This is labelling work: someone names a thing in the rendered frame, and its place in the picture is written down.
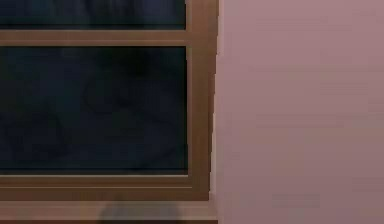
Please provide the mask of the brown framed dark window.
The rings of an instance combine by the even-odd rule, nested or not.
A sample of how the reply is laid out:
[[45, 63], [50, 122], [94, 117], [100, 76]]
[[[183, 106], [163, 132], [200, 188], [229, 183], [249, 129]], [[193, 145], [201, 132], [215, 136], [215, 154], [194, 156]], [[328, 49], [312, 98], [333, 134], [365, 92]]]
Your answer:
[[0, 0], [0, 224], [217, 224], [218, 0]]

